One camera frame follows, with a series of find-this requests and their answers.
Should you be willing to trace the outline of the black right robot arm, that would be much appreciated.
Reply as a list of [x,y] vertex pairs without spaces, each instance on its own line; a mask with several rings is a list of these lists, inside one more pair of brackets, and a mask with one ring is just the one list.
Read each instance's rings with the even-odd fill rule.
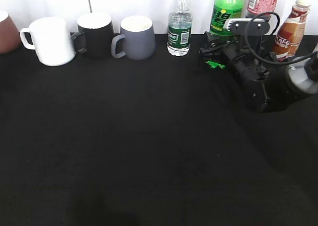
[[218,37],[205,32],[199,49],[204,64],[229,72],[239,87],[247,109],[257,113],[278,112],[318,93],[318,55],[278,61],[273,52],[260,47],[258,60],[244,38]]

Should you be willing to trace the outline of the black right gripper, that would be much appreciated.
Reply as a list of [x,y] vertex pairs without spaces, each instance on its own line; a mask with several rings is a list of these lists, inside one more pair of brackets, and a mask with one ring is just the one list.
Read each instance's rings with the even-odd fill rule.
[[240,49],[233,36],[219,36],[206,31],[204,37],[199,64],[209,69],[225,69],[227,66],[242,92],[247,109],[255,113],[267,112],[269,98],[264,86],[265,77],[258,71],[255,57],[249,49]]

